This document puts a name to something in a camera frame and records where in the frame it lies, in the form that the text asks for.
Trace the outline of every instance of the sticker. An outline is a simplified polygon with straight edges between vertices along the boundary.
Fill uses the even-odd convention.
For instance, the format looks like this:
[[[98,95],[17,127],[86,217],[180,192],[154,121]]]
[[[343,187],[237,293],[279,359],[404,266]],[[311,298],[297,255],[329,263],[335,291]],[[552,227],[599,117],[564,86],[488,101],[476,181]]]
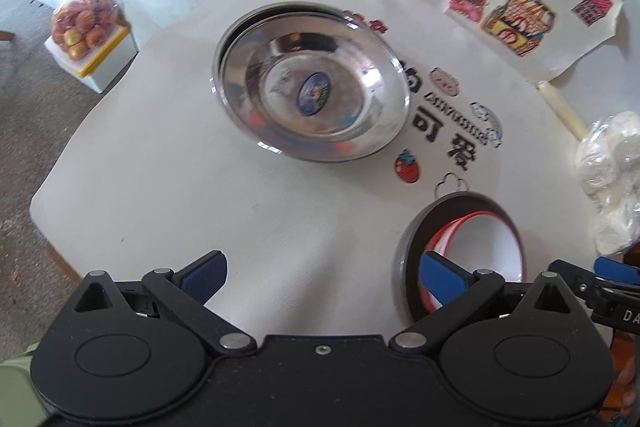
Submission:
[[[449,1],[449,8],[471,22],[477,23],[482,20],[484,8],[487,4],[487,0],[451,0]]]
[[[471,111],[480,120],[487,122],[489,128],[486,130],[486,137],[492,147],[498,148],[502,143],[502,124],[495,113],[478,102],[470,103]]]
[[[447,172],[442,181],[433,189],[433,197],[435,200],[439,200],[452,192],[466,192],[468,190],[469,184],[465,180],[453,172]]]
[[[508,0],[492,11],[482,29],[520,57],[535,50],[554,27],[556,14],[541,0]]]
[[[444,94],[449,96],[457,96],[460,93],[460,83],[447,71],[435,68],[429,73],[431,82]]]
[[[396,174],[404,183],[415,183],[420,178],[420,166],[409,149],[403,150],[396,158]]]
[[[325,106],[331,92],[331,80],[326,73],[314,73],[300,87],[296,103],[303,116],[318,114]]]
[[[584,0],[572,9],[572,12],[580,17],[587,26],[591,26],[606,16],[612,6],[611,0]]]

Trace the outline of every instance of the colorful house drawing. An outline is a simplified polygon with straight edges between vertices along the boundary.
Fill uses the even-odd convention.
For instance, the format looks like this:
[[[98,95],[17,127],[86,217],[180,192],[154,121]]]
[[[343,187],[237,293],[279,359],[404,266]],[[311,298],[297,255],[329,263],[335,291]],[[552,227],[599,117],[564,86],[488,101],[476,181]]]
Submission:
[[[580,17],[587,26],[591,26],[606,16],[612,6],[611,0],[584,0],[572,12]]]
[[[451,0],[449,8],[471,22],[480,22],[487,4],[487,0]]]
[[[490,13],[482,29],[522,57],[540,45],[555,18],[541,0],[508,0]]]

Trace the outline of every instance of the children's drawing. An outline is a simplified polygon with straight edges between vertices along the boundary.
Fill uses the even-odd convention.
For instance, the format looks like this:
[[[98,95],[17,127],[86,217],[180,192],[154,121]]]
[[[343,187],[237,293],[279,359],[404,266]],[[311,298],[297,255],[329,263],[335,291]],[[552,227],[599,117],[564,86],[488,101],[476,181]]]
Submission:
[[[403,150],[398,155],[394,168],[404,183],[415,183],[420,179],[420,166],[409,149]]]
[[[584,0],[572,12],[580,17],[587,26],[591,26],[606,16],[612,6],[611,0]]]
[[[480,22],[484,15],[484,7],[487,4],[487,0],[451,0],[449,1],[449,8],[465,16],[471,22]]]
[[[495,116],[495,113],[491,109],[481,103],[473,102],[469,105],[476,118],[489,124],[489,128],[486,130],[486,137],[491,146],[494,148],[500,147],[502,143],[502,124],[500,120],[498,120],[498,117]]]
[[[555,18],[541,0],[508,0],[489,14],[482,29],[523,57],[540,45]]]
[[[433,82],[433,85],[444,94],[448,94],[449,96],[459,95],[460,83],[452,74],[447,73],[447,71],[441,70],[440,68],[434,68],[434,70],[429,73],[429,78],[431,79],[431,82]]]

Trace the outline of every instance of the metal bowl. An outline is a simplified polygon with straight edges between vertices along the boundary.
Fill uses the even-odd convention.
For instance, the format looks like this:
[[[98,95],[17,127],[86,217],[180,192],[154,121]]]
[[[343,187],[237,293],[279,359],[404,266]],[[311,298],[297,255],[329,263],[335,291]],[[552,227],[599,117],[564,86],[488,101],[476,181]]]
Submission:
[[[400,61],[366,24],[316,4],[277,4],[223,36],[213,89],[240,129],[274,152],[341,162],[402,130],[409,89]]]

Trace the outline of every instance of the floor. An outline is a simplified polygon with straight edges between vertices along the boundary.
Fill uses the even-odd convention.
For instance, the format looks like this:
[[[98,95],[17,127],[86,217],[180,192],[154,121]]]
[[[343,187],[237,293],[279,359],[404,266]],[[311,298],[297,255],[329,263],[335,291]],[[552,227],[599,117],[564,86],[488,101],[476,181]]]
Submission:
[[[51,13],[37,1],[0,0],[0,29],[16,35],[0,42],[0,360],[38,341],[73,290],[29,205],[104,96],[60,70],[44,48]]]

